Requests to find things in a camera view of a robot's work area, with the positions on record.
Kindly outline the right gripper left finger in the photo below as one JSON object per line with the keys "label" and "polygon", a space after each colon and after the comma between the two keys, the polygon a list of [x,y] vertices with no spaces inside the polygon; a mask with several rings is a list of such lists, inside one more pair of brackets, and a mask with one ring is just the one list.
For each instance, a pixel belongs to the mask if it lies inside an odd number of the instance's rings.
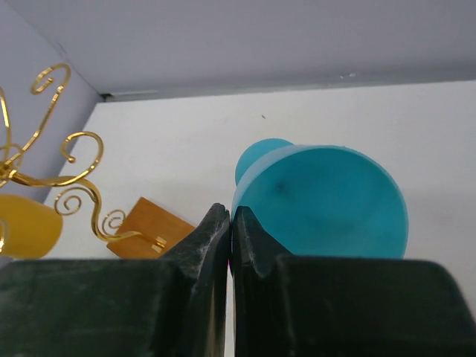
{"label": "right gripper left finger", "polygon": [[230,214],[152,260],[24,260],[1,270],[3,356],[222,356]]}

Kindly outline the yellow wine glass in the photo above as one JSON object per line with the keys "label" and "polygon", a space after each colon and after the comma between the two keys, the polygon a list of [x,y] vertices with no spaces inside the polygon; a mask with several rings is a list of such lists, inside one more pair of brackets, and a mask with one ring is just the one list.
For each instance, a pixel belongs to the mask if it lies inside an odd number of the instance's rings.
{"label": "yellow wine glass", "polygon": [[14,259],[44,257],[56,245],[63,219],[32,199],[1,195],[1,255]]}

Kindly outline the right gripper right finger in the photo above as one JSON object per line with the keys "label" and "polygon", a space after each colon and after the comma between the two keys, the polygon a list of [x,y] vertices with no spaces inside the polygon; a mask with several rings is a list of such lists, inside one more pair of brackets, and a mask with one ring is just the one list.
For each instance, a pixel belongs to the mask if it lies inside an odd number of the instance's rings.
{"label": "right gripper right finger", "polygon": [[475,320],[440,265],[297,256],[247,207],[232,246],[237,356],[475,354]]}

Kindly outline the blue wine glass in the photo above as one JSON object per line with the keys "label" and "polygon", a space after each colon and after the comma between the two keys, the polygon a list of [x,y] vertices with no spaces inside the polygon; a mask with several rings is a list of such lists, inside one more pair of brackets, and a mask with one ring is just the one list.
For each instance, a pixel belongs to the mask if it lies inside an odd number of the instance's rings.
{"label": "blue wine glass", "polygon": [[335,145],[258,141],[239,157],[232,211],[246,207],[296,255],[401,259],[402,192],[372,158]]}

